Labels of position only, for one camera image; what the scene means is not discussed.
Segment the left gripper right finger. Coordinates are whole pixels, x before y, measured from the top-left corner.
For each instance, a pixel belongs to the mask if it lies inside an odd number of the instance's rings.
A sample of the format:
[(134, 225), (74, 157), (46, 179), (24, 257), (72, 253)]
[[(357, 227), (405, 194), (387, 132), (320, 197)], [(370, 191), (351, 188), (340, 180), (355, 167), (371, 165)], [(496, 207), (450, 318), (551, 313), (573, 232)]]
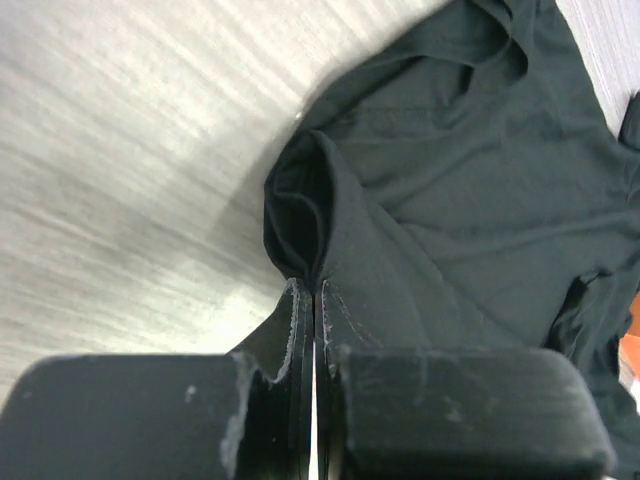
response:
[(582, 376), (541, 349), (341, 342), (342, 299), (315, 298), (322, 479), (600, 479), (616, 454)]

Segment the black t shirt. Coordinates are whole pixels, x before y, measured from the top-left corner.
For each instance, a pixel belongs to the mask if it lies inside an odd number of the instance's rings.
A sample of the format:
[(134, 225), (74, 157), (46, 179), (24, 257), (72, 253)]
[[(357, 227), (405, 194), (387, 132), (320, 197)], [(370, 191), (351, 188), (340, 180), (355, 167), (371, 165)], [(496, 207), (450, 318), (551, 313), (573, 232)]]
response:
[(639, 103), (619, 135), (553, 1), (453, 1), (316, 100), (264, 184), (264, 246), (337, 350), (549, 348), (639, 475), (618, 350), (639, 291)]

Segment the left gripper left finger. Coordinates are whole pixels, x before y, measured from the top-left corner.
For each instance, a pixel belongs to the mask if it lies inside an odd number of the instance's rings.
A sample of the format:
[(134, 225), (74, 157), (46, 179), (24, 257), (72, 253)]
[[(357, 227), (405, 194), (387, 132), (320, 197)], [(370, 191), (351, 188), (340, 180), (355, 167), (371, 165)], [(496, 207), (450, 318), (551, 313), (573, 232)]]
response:
[(313, 300), (297, 279), (226, 354), (32, 364), (1, 412), (5, 479), (305, 479)]

